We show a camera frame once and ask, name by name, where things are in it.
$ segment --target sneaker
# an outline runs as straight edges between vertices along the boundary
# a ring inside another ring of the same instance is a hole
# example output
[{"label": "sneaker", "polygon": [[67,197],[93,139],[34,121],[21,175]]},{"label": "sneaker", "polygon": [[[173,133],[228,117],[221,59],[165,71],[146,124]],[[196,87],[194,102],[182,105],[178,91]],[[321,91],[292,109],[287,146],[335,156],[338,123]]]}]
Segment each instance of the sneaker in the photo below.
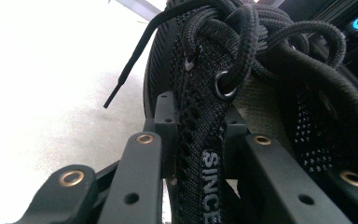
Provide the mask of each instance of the sneaker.
[{"label": "sneaker", "polygon": [[[232,105],[251,133],[277,138],[317,183],[332,169],[358,174],[358,89],[337,71],[346,45],[336,27],[293,22],[251,1],[171,0],[149,23],[105,107],[157,28],[145,114],[153,118],[158,96],[173,91],[179,111],[173,223],[243,223],[225,207],[224,117]],[[329,45],[322,62],[309,56],[306,34],[313,33]]]}]

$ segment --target shoelace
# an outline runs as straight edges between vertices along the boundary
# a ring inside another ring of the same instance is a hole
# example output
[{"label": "shoelace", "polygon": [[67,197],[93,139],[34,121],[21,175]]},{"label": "shoelace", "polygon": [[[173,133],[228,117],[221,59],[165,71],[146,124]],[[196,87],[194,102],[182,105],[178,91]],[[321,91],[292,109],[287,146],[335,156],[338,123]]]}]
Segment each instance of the shoelace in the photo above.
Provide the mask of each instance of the shoelace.
[{"label": "shoelace", "polygon": [[[244,7],[239,7],[243,6],[243,3],[239,0],[233,2],[229,0],[192,0],[161,12],[148,24],[131,58],[124,67],[116,87],[103,107],[107,108],[110,105],[121,86],[126,82],[131,69],[144,51],[151,35],[163,22],[188,11],[206,6],[218,8],[222,12],[223,17],[227,17],[226,23],[240,34],[240,44],[238,45],[235,63],[218,80],[218,88],[220,88],[223,95],[236,90],[244,77],[248,75],[250,66],[252,66],[255,75],[261,79],[268,82],[277,81],[279,78],[266,69],[260,61],[254,60],[254,56],[255,54],[263,55],[284,39],[289,39],[294,48],[308,54],[310,47],[307,38],[303,34],[319,33],[324,36],[330,46],[330,52],[325,63],[332,67],[337,67],[344,58],[346,49],[345,40],[340,31],[330,24],[319,21],[294,23],[285,12],[277,8],[252,4],[256,10],[253,8],[244,9]],[[187,55],[187,66],[189,64],[188,61],[195,62],[197,54],[200,52],[200,48],[195,44],[195,34],[203,23],[217,15],[217,11],[212,9],[209,13],[196,16],[192,19],[191,26],[186,32],[188,35],[185,37],[186,43],[184,44]],[[255,49],[253,46],[257,41],[257,49]]]}]

